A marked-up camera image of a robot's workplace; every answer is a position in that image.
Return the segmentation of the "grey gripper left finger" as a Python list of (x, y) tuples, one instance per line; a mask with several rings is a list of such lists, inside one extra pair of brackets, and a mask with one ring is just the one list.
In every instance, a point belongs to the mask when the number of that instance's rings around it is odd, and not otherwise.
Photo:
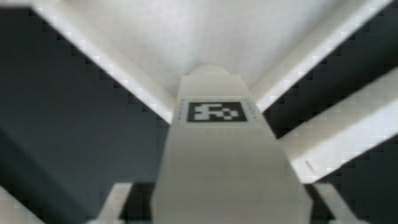
[(86, 224), (127, 224), (122, 216), (127, 207), (132, 187), (132, 183), (114, 184), (98, 216), (86, 222)]

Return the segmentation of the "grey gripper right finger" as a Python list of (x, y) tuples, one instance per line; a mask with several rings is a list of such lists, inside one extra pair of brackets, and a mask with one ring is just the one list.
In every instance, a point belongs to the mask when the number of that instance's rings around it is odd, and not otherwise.
[(335, 219), (329, 221), (329, 224), (370, 224), (358, 218), (333, 184), (315, 183), (313, 187), (335, 215)]

